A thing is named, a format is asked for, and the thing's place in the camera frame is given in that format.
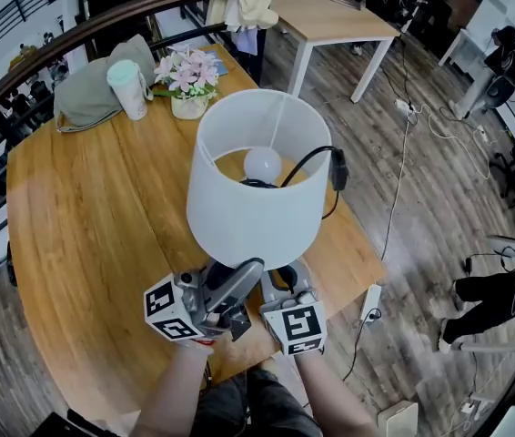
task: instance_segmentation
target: potted plant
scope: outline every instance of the potted plant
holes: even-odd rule
[[[215,55],[185,47],[170,47],[172,52],[160,60],[155,69],[155,82],[167,89],[157,90],[156,96],[170,97],[173,115],[183,120],[201,117],[209,99],[217,95],[217,59]]]

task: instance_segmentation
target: purple cloth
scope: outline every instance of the purple cloth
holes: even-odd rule
[[[246,31],[239,31],[237,33],[236,41],[237,50],[245,52],[250,55],[258,54],[258,27],[248,29]]]

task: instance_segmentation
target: flower pot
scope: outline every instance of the flower pot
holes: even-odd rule
[[[171,97],[170,106],[175,117],[181,120],[194,120],[203,116],[209,99],[209,95],[191,98]]]

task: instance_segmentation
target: white cup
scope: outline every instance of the white cup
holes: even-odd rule
[[[148,109],[145,98],[152,100],[153,95],[146,85],[138,63],[132,60],[120,60],[114,63],[108,69],[106,80],[114,90],[128,118],[136,121],[146,116]]]

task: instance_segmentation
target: light bulb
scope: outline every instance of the light bulb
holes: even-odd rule
[[[243,169],[249,179],[271,184],[282,171],[282,159],[271,147],[254,147],[247,153]]]

